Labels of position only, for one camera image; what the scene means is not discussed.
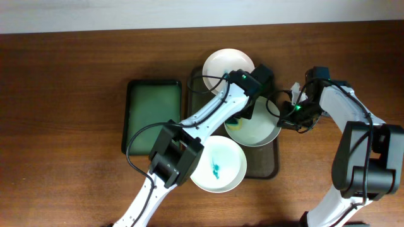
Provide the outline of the pale green plate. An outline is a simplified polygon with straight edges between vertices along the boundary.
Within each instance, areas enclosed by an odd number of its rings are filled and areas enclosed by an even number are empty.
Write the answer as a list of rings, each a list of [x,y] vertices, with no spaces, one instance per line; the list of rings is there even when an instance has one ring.
[[[246,156],[236,142],[224,136],[210,136],[191,180],[207,192],[224,193],[243,181],[246,170]]]

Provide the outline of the green yellow sponge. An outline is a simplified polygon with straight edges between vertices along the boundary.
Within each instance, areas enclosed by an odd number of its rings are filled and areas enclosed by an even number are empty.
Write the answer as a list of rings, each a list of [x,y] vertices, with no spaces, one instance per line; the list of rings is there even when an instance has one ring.
[[[242,118],[230,118],[225,121],[225,126],[230,131],[238,131],[242,128]]]

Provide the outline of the pinkish white plate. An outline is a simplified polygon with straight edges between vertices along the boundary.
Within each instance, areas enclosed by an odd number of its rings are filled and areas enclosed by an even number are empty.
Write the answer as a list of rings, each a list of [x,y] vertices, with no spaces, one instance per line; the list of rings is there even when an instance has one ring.
[[[203,78],[208,90],[212,89],[219,79],[231,71],[242,69],[251,73],[255,68],[253,61],[248,55],[237,49],[220,49],[212,53],[203,65],[203,76],[214,76],[214,78]]]

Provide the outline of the pale grey plate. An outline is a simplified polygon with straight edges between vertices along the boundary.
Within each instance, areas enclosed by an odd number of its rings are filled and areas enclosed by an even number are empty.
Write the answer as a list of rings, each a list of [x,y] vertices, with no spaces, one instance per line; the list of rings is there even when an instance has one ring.
[[[270,114],[267,107],[275,115],[280,112],[271,101],[266,103],[265,107],[265,112],[259,111],[251,120],[242,119],[242,128],[238,131],[230,131],[225,126],[227,134],[237,143],[249,147],[264,146],[272,142],[279,135],[280,128],[276,125],[278,117]]]

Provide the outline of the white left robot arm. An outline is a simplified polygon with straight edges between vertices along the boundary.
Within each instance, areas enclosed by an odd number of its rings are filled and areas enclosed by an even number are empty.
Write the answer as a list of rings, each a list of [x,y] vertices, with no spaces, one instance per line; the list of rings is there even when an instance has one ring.
[[[274,74],[260,64],[252,72],[224,73],[222,90],[203,108],[176,123],[159,122],[161,128],[150,154],[140,191],[114,226],[146,226],[165,197],[185,183],[195,171],[206,139],[232,117],[250,117],[255,101],[273,89]]]

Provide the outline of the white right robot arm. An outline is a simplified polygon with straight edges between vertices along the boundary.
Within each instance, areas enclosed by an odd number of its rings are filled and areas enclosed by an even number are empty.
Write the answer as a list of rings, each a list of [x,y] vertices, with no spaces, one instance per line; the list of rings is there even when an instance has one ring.
[[[401,182],[403,127],[376,117],[346,81],[330,78],[327,67],[306,72],[302,88],[288,91],[277,125],[309,132],[322,114],[342,132],[323,200],[300,218],[300,226],[343,226],[358,210],[394,194]]]

